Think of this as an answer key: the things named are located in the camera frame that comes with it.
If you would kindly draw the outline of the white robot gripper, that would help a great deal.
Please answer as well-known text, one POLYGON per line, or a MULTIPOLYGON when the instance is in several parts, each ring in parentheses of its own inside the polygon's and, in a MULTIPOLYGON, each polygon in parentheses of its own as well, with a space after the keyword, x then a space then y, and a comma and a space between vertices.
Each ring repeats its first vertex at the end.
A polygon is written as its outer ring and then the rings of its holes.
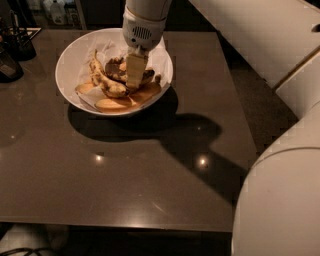
POLYGON ((148 54, 160 43, 165 23, 166 17, 159 9, 147 10, 145 13, 142 9, 125 9, 122 32, 128 52, 131 53, 126 57, 128 88, 135 90, 139 87, 148 62, 144 54, 148 54))

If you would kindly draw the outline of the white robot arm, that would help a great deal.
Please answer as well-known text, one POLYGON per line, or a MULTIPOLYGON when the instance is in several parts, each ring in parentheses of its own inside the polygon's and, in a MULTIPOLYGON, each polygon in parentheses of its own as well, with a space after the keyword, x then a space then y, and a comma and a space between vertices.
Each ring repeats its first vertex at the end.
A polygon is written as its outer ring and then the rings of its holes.
POLYGON ((259 157, 230 256, 320 256, 319 0, 125 0, 170 30, 219 34, 259 157))

